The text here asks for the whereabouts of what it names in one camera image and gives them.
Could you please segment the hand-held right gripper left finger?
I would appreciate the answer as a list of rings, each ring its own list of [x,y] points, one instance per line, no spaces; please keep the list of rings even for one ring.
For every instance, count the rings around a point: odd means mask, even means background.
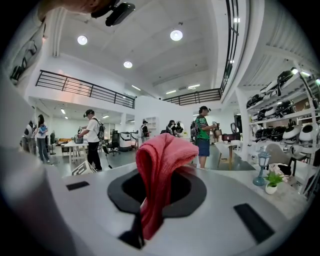
[[[138,213],[145,200],[145,185],[137,169],[114,179],[107,195],[116,208],[124,213]]]

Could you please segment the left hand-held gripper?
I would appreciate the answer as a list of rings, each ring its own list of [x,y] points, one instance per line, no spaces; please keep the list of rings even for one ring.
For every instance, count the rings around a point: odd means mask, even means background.
[[[87,160],[85,160],[83,163],[78,165],[72,172],[72,176],[79,176],[79,175],[85,175],[85,174],[91,174],[91,173],[96,173],[97,170],[89,164]]]

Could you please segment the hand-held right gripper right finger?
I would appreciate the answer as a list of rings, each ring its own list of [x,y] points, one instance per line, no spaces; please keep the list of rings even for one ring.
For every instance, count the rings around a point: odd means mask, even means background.
[[[205,183],[187,172],[174,171],[170,188],[170,203],[162,209],[163,218],[188,217],[202,205],[207,196]]]

